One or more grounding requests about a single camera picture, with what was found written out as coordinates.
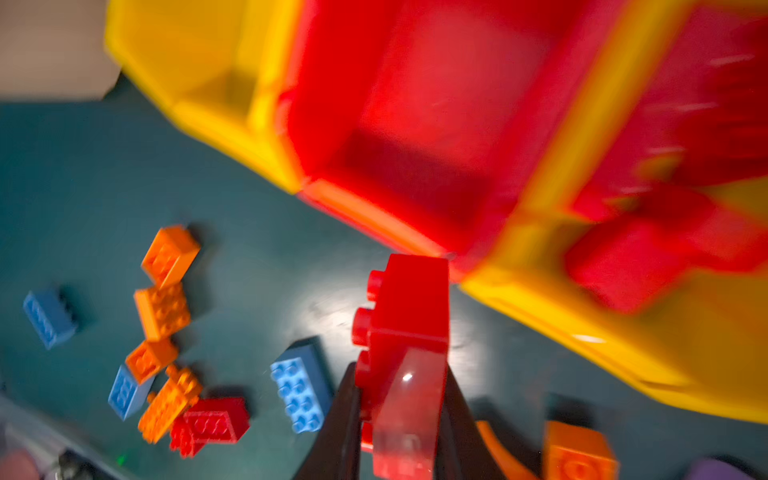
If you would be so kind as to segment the long orange lego piece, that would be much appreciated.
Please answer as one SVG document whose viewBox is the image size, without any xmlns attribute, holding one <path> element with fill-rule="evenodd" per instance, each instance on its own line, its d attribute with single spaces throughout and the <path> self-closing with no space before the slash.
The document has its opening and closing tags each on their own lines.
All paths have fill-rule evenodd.
<svg viewBox="0 0 768 480">
<path fill-rule="evenodd" d="M 168 380 L 149 401 L 149 406 L 138 423 L 142 438 L 149 444 L 159 442 L 171 429 L 174 421 L 194 406 L 203 386 L 189 368 L 175 365 L 166 368 Z"/>
</svg>

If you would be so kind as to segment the right yellow bin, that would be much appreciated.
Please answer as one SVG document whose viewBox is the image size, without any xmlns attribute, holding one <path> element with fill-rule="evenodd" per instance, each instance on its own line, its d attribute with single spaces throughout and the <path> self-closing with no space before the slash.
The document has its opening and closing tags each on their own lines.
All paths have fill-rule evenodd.
<svg viewBox="0 0 768 480">
<path fill-rule="evenodd" d="M 591 1 L 460 286 L 668 405 L 767 420 L 767 5 Z"/>
</svg>

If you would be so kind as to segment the peach flower pot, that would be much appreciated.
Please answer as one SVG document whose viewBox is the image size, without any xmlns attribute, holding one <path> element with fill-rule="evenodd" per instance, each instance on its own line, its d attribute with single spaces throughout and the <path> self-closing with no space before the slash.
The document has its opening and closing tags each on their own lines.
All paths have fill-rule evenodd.
<svg viewBox="0 0 768 480">
<path fill-rule="evenodd" d="M 10 102 L 98 101 L 120 67 L 105 51 L 108 3 L 1 3 L 1 99 Z"/>
</svg>

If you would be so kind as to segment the red middle bin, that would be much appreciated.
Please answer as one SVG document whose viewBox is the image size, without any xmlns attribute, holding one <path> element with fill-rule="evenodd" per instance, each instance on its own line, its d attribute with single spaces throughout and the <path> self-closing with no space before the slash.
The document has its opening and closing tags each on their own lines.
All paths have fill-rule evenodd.
<svg viewBox="0 0 768 480">
<path fill-rule="evenodd" d="M 622 1 L 308 1 L 276 126 L 307 203 L 462 280 Z"/>
</svg>

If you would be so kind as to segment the orange lego brick centre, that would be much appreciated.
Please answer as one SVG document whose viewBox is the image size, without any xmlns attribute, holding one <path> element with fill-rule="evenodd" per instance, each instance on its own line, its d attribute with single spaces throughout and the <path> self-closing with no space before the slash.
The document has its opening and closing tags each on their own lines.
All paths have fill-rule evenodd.
<svg viewBox="0 0 768 480">
<path fill-rule="evenodd" d="M 169 338 L 143 341 L 125 359 L 125 365 L 139 385 L 144 384 L 178 357 L 178 350 Z"/>
</svg>

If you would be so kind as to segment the blue lego brick far left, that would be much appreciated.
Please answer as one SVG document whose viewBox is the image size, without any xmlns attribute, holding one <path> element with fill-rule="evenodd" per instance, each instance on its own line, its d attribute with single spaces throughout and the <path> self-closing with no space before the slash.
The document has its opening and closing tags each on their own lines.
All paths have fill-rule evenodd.
<svg viewBox="0 0 768 480">
<path fill-rule="evenodd" d="M 22 308 L 46 350 L 66 343 L 77 332 L 71 309 L 56 288 L 29 291 Z"/>
</svg>

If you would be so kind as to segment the orange lego brick right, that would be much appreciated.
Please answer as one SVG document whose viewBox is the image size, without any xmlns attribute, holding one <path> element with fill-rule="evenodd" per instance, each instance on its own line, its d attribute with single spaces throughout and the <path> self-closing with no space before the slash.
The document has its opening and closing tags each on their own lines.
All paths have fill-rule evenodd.
<svg viewBox="0 0 768 480">
<path fill-rule="evenodd" d="M 598 431 L 548 421 L 542 457 L 544 479 L 612 480 L 620 463 L 606 437 Z"/>
</svg>

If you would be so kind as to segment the small orange lego brick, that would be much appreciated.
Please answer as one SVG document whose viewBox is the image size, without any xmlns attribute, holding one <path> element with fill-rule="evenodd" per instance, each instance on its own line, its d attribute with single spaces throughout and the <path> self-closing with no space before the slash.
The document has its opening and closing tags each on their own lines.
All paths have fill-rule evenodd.
<svg viewBox="0 0 768 480">
<path fill-rule="evenodd" d="M 169 338 L 191 322 L 181 283 L 136 290 L 133 298 L 145 337 L 149 341 Z"/>
</svg>

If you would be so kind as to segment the long red lego brick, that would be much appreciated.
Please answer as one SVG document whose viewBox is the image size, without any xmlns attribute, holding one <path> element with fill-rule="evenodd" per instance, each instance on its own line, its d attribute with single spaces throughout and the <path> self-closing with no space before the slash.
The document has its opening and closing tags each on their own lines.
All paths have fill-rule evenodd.
<svg viewBox="0 0 768 480">
<path fill-rule="evenodd" d="M 202 399 L 174 420 L 170 450 L 193 458 L 208 444 L 238 443 L 249 428 L 244 398 Z"/>
</svg>

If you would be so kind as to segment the orange square lego brick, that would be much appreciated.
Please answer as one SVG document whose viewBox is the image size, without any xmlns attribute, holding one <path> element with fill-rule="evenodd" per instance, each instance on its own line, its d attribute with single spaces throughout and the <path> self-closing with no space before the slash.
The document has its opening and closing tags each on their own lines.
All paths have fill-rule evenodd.
<svg viewBox="0 0 768 480">
<path fill-rule="evenodd" d="M 180 283 L 201 250 L 191 233 L 180 225 L 161 228 L 141 267 L 156 287 Z"/>
</svg>

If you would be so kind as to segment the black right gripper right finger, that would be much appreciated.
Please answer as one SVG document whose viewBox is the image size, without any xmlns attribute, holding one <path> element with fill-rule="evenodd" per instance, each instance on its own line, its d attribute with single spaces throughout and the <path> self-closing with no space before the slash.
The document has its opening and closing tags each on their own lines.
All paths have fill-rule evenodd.
<svg viewBox="0 0 768 480">
<path fill-rule="evenodd" d="M 480 435 L 455 376 L 446 368 L 435 479 L 505 479 Z"/>
</svg>

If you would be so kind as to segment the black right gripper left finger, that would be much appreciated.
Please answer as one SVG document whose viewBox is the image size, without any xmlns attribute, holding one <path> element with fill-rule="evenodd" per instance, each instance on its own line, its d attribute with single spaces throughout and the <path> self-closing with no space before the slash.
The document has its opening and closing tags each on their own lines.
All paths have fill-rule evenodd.
<svg viewBox="0 0 768 480">
<path fill-rule="evenodd" d="M 361 451 L 361 391 L 356 363 L 343 376 L 315 442 L 293 480 L 357 480 Z"/>
</svg>

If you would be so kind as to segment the yellow bin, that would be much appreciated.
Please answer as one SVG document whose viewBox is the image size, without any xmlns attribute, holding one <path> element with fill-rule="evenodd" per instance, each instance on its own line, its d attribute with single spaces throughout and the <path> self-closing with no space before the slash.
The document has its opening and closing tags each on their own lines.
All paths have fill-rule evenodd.
<svg viewBox="0 0 768 480">
<path fill-rule="evenodd" d="M 767 5 L 591 1 L 460 286 L 668 405 L 767 420 Z"/>
<path fill-rule="evenodd" d="M 301 1 L 111 1 L 105 45 L 182 132 L 295 194 L 275 127 Z"/>
</svg>

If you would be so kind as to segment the left yellow bin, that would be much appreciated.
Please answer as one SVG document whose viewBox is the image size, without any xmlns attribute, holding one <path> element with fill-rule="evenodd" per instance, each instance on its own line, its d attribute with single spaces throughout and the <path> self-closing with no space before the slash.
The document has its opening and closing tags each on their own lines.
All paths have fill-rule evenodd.
<svg viewBox="0 0 768 480">
<path fill-rule="evenodd" d="M 301 1 L 111 1 L 105 45 L 182 132 L 295 194 L 275 127 Z"/>
</svg>

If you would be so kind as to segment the light blue lego brick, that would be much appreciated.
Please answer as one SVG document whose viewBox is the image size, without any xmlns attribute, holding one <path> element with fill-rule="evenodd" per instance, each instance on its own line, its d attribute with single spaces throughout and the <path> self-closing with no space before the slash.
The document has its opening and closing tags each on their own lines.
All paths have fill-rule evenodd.
<svg viewBox="0 0 768 480">
<path fill-rule="evenodd" d="M 295 434 L 317 432 L 324 424 L 333 391 L 314 344 L 294 345 L 271 365 L 270 377 Z"/>
</svg>

